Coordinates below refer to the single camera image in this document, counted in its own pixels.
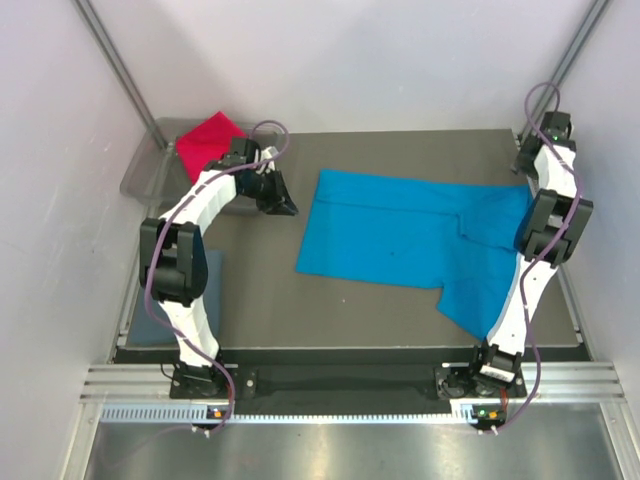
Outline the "bright blue t-shirt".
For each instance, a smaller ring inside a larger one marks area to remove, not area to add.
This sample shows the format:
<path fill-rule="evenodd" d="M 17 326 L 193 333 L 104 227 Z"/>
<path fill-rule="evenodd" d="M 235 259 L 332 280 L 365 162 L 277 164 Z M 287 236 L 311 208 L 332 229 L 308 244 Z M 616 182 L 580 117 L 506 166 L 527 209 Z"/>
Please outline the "bright blue t-shirt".
<path fill-rule="evenodd" d="M 526 185 L 319 174 L 296 270 L 438 289 L 438 310 L 478 339 L 497 324 L 516 271 Z"/>

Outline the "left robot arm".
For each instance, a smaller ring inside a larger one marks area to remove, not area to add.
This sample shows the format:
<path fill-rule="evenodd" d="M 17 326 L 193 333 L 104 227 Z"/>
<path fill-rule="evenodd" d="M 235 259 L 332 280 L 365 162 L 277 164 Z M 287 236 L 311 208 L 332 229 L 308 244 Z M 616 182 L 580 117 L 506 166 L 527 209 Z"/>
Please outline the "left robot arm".
<path fill-rule="evenodd" d="M 160 307 L 151 316 L 174 334 L 179 347 L 174 398 L 215 398 L 233 390 L 205 307 L 209 268 L 203 234 L 239 197 L 253 200 L 267 215 L 297 214 L 276 165 L 282 152 L 250 137 L 233 138 L 229 151 L 203 168 L 174 207 L 141 224 L 139 281 L 145 307 Z"/>

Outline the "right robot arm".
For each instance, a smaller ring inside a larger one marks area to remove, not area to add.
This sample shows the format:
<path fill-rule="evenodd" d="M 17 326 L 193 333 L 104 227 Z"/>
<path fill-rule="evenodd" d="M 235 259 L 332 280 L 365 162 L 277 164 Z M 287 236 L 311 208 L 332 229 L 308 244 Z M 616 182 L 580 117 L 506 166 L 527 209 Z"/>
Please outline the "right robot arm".
<path fill-rule="evenodd" d="M 515 236 L 516 269 L 497 323 L 474 349 L 466 380 L 487 396 L 520 379 L 527 336 L 542 294 L 573 255 L 593 212 L 574 169 L 571 116 L 548 111 L 524 139 L 516 167 L 535 184 L 535 196 Z"/>

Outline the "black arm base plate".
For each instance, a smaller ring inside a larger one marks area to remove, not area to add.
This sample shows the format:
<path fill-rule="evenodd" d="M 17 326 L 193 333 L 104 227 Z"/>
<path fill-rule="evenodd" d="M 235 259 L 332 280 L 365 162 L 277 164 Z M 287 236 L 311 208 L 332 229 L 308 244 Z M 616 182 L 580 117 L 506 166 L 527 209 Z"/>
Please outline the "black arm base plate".
<path fill-rule="evenodd" d="M 521 374 L 510 383 L 481 379 L 467 365 L 352 364 L 277 365 L 229 364 L 226 366 L 240 400 L 266 397 L 276 392 L 392 392 L 416 393 L 426 399 L 465 397 L 509 398 L 526 395 Z"/>

